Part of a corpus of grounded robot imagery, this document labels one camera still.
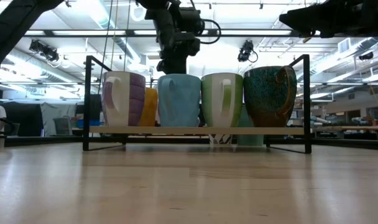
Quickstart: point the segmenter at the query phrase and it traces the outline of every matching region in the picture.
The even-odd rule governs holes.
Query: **mug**
[[[186,74],[159,78],[159,116],[162,127],[197,127],[201,81]]]
[[[291,66],[259,67],[244,74],[244,101],[255,127],[285,127],[297,94]]]
[[[236,127],[243,101],[243,77],[215,73],[201,79],[201,105],[209,127]]]
[[[145,77],[130,72],[103,75],[102,110],[107,126],[137,126],[145,101]]]
[[[139,126],[155,126],[157,100],[157,90],[146,88],[144,110],[139,121]]]

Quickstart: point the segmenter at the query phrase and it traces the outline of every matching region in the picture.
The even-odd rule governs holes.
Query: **air duct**
[[[70,75],[60,69],[53,68],[47,63],[17,49],[13,49],[9,53],[6,59],[4,59],[3,64],[13,65],[17,60],[31,65],[28,70],[40,70],[40,73],[44,74],[44,77],[32,78],[34,80],[41,80],[42,82],[84,82],[82,79]],[[98,88],[92,86],[91,92],[97,93]]]
[[[330,54],[324,56],[323,58],[315,61],[313,65],[311,65],[310,76],[312,77],[321,72],[324,72],[327,69],[333,68],[334,66],[345,62],[345,59],[348,57],[358,57],[378,44],[378,37],[369,37],[366,39],[361,39],[359,41],[357,41],[357,39],[349,40],[351,41],[351,46],[347,50],[335,50]],[[301,70],[297,74],[298,81],[302,81],[303,70]]]
[[[17,58],[19,60],[25,61],[26,63],[32,64],[38,67],[39,69],[41,69],[42,72],[44,73],[47,72],[48,78],[51,78],[54,81],[56,81],[55,78],[61,80],[61,82],[82,82],[83,81],[57,68],[53,68],[47,63],[42,62],[41,60],[37,58],[31,57],[30,55],[27,55],[24,52],[21,52],[20,50],[17,50],[17,49],[13,49],[7,56],[8,60],[14,61],[13,58]]]
[[[86,7],[87,11],[89,12],[89,15],[97,23],[97,25],[105,30],[109,28],[110,33],[112,34],[113,30],[118,28],[116,27],[115,21],[113,21],[109,17],[109,13],[105,9],[104,4],[101,1],[102,0],[81,0],[83,6]],[[116,45],[119,46],[119,48],[127,55],[128,60],[131,63],[141,62],[141,58],[134,51],[134,49],[126,42],[125,39],[121,37],[112,37],[112,39],[116,43]]]

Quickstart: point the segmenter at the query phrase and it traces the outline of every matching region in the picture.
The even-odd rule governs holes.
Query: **wooden shelf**
[[[364,131],[378,131],[378,126],[331,126],[313,128],[315,131],[346,131],[346,130],[364,130]]]
[[[303,128],[176,128],[176,127],[107,127],[92,126],[91,133],[114,134],[270,134],[304,135]]]

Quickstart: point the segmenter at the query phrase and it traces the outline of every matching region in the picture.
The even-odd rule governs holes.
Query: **black curtain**
[[[43,130],[42,113],[39,104],[2,103],[7,113],[7,119],[20,124],[18,136],[39,137]]]

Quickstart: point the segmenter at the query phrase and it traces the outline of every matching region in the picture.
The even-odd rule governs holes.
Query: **light blue mug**
[[[161,127],[197,127],[201,80],[193,75],[170,74],[159,78]]]

